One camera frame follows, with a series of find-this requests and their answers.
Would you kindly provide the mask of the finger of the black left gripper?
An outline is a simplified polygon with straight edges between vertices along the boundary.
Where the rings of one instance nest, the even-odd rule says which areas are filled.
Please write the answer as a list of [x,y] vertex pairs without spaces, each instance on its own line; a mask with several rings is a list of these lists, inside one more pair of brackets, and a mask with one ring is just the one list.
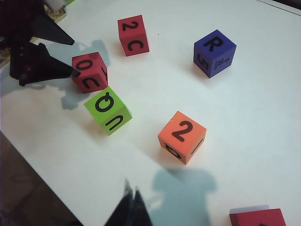
[[52,42],[73,45],[75,40],[47,15],[37,14],[31,23],[33,36]]
[[44,44],[29,42],[11,48],[9,75],[24,87],[41,81],[78,77],[80,72],[52,57]]

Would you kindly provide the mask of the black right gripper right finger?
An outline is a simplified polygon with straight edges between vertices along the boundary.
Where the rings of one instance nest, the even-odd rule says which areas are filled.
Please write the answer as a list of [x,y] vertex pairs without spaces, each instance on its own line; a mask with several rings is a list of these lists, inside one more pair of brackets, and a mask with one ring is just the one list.
[[140,190],[136,188],[133,203],[133,225],[152,226],[151,218],[146,209]]

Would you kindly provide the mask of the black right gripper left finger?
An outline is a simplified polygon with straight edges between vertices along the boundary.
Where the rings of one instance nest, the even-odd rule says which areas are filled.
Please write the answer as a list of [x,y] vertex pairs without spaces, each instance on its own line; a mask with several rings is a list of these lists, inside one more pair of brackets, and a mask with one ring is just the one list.
[[106,222],[106,225],[129,226],[131,224],[133,203],[133,190],[129,181],[125,179],[123,196]]

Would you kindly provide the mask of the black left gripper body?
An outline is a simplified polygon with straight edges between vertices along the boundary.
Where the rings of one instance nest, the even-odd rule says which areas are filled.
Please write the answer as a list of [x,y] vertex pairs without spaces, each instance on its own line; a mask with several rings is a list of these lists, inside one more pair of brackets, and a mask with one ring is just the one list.
[[0,49],[16,43],[29,42],[33,36],[31,24],[43,15],[43,0],[2,0],[0,2]]

